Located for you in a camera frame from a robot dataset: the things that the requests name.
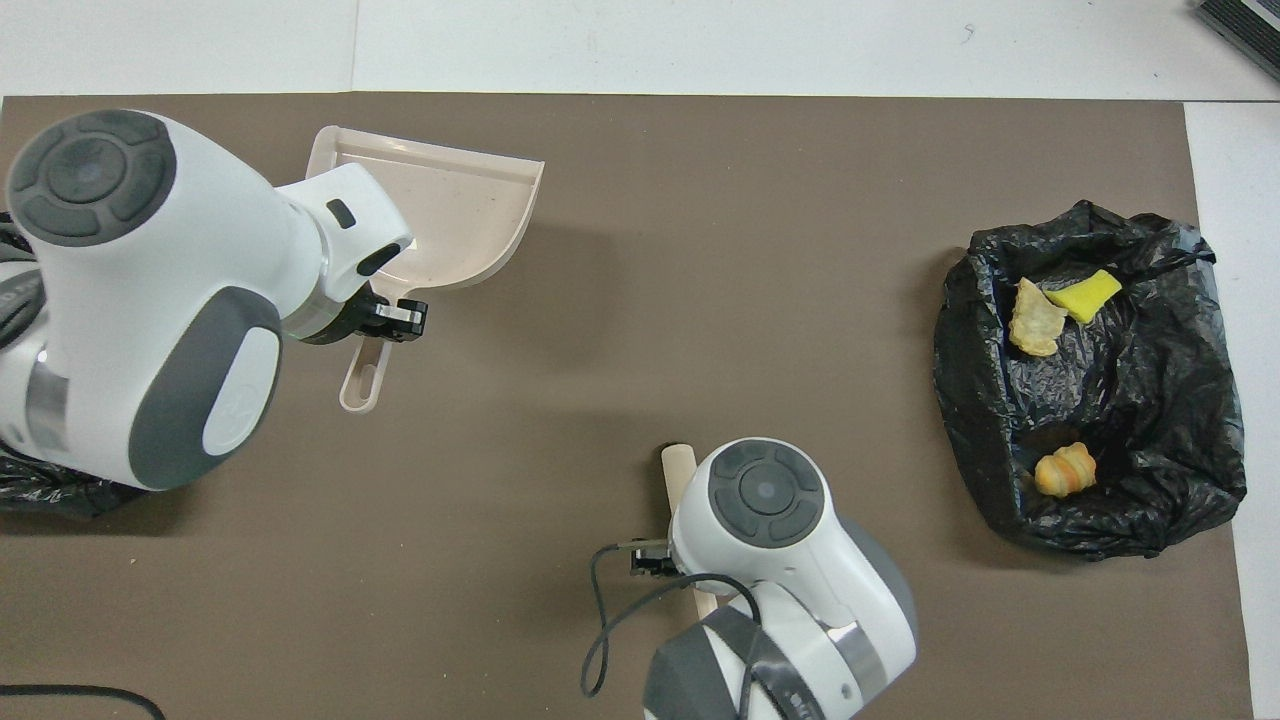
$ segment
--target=gray joint cap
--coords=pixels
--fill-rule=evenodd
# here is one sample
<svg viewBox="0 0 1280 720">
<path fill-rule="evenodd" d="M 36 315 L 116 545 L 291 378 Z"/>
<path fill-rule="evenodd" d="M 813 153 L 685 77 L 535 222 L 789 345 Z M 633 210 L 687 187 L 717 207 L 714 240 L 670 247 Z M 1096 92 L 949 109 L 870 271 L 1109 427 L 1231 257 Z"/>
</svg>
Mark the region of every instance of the gray joint cap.
<svg viewBox="0 0 1280 720">
<path fill-rule="evenodd" d="M 804 539 L 818 524 L 826 493 L 818 469 L 790 447 L 745 439 L 710 466 L 712 510 L 735 538 L 765 548 Z"/>
<path fill-rule="evenodd" d="M 87 247 L 147 222 L 169 196 L 175 170 L 163 122 L 133 110 L 97 110 L 28 142 L 6 192 L 27 232 L 51 245 Z"/>
</svg>

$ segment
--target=dustpan handle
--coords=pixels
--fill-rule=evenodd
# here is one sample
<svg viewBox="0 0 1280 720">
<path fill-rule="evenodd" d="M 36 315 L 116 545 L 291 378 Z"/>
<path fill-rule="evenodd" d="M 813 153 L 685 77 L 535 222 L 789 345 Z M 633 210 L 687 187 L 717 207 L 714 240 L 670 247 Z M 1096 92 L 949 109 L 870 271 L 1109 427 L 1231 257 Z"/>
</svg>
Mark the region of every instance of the dustpan handle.
<svg viewBox="0 0 1280 720">
<path fill-rule="evenodd" d="M 390 355 L 392 343 L 372 337 L 361 340 L 338 391 L 338 404 L 343 410 L 364 415 L 378 406 Z"/>
</svg>

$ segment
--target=black cable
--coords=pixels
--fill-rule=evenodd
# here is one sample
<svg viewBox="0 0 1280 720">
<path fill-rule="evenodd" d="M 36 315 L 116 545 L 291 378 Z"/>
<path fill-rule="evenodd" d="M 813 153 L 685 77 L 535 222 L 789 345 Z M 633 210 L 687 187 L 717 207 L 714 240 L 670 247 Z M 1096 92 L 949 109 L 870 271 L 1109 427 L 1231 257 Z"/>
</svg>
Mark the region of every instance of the black cable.
<svg viewBox="0 0 1280 720">
<path fill-rule="evenodd" d="M 736 589 L 739 593 L 741 593 L 742 598 L 746 600 L 746 605 L 751 611 L 751 621 L 755 623 L 756 625 L 760 625 L 762 623 L 760 606 L 755 601 L 755 594 L 751 593 L 751 589 L 744 585 L 737 579 L 719 573 L 696 573 L 694 575 L 684 575 L 676 578 L 675 580 L 671 580 L 669 583 L 666 583 L 662 587 L 644 594 L 643 597 L 628 605 L 622 612 L 618 612 L 612 620 L 609 620 L 608 612 L 605 611 L 604 607 L 604 594 L 600 592 L 600 582 L 596 575 L 596 566 L 599 565 L 602 557 L 620 550 L 630 550 L 630 546 L 627 547 L 622 547 L 618 544 L 604 546 L 600 550 L 595 551 L 595 555 L 591 556 L 591 562 L 590 562 L 591 592 L 595 594 L 595 609 L 600 615 L 600 632 L 599 634 L 595 635 L 595 642 L 593 642 L 591 647 L 586 651 L 586 657 L 582 659 L 582 671 L 579 675 L 577 687 L 584 696 L 595 697 L 596 694 L 600 693 L 600 689 L 604 687 L 604 676 L 608 673 L 608 666 L 609 666 L 609 634 L 614 629 L 617 629 L 617 626 L 622 624 L 623 620 L 626 620 L 631 615 L 636 614 L 644 606 L 660 598 L 662 596 L 667 594 L 673 589 L 684 589 L 687 588 L 689 585 L 692 585 L 694 583 L 701 583 L 705 580 L 716 580 L 724 583 Z M 598 651 L 602 652 L 600 670 L 596 674 L 595 684 L 588 688 L 586 687 L 588 673 L 591 669 L 591 661 L 595 659 L 595 653 Z M 751 689 L 751 683 L 754 680 L 751 674 L 751 667 L 755 662 L 754 641 L 751 643 L 751 651 L 748 653 L 748 657 L 745 657 L 744 661 L 745 661 L 744 662 L 745 667 L 742 670 L 742 685 L 739 693 L 739 717 L 746 717 L 748 703 L 750 702 L 750 689 Z"/>
<path fill-rule="evenodd" d="M 0 685 L 0 697 L 105 697 L 131 702 L 151 715 L 152 720 L 165 720 L 160 706 L 138 693 L 101 685 Z"/>
</svg>

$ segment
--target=yellow object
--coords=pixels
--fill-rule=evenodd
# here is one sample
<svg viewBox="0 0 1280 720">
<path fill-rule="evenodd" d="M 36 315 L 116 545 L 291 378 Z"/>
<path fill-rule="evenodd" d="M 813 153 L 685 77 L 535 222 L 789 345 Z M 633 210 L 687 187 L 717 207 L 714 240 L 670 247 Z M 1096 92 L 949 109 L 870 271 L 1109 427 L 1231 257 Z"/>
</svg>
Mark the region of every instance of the yellow object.
<svg viewBox="0 0 1280 720">
<path fill-rule="evenodd" d="M 1098 482 L 1098 464 L 1083 442 L 1074 442 L 1041 457 L 1036 464 L 1036 489 L 1053 497 L 1066 497 L 1073 492 Z"/>
<path fill-rule="evenodd" d="M 1047 357 L 1057 352 L 1057 337 L 1062 334 L 1065 320 L 1066 310 L 1044 300 L 1044 293 L 1036 283 L 1027 278 L 1018 281 L 1014 318 L 1009 322 L 1009 342 L 1028 355 Z"/>
<path fill-rule="evenodd" d="M 1084 324 L 1093 320 L 1102 305 L 1117 292 L 1120 281 L 1106 270 L 1098 270 L 1087 281 L 1069 284 L 1062 290 L 1047 290 L 1044 297 L 1053 305 L 1065 307 L 1076 323 Z"/>
</svg>

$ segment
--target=yellow sponge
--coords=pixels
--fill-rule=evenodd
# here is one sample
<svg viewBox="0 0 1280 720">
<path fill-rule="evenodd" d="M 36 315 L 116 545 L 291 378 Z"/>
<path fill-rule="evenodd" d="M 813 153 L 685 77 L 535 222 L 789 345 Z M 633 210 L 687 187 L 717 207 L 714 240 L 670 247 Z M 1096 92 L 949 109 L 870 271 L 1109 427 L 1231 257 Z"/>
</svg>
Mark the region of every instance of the yellow sponge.
<svg viewBox="0 0 1280 720">
<path fill-rule="evenodd" d="M 1120 292 L 1120 281 L 1106 270 L 1093 273 L 1087 281 L 1069 284 L 1062 290 L 1046 290 L 1050 302 L 1065 309 L 1076 323 L 1088 323 L 1098 314 L 1098 309 Z"/>
</svg>

